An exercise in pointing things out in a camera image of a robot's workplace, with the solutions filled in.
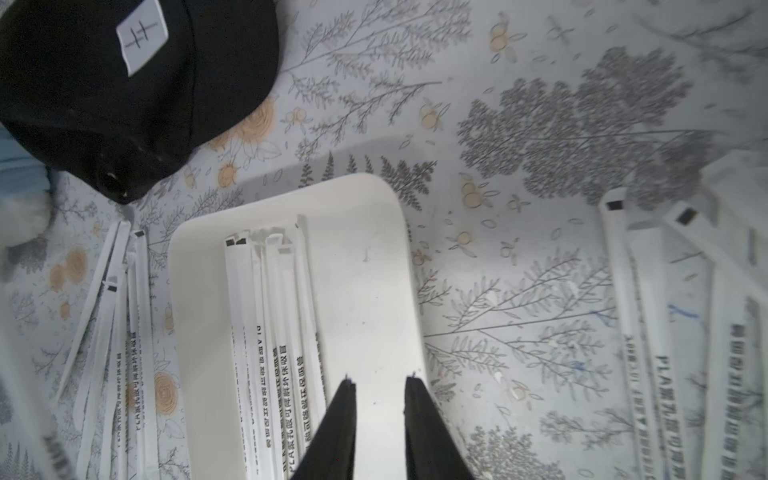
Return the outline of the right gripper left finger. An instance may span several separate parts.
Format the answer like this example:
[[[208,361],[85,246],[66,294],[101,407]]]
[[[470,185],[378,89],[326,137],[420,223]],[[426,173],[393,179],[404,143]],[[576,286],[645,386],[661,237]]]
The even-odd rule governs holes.
[[[356,385],[340,382],[311,444],[291,480],[352,480],[357,430]]]

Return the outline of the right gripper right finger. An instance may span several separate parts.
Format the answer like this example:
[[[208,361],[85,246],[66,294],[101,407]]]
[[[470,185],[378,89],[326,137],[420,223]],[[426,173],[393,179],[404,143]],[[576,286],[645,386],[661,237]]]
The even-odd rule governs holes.
[[[414,376],[405,382],[404,419],[408,479],[473,479],[429,390]]]

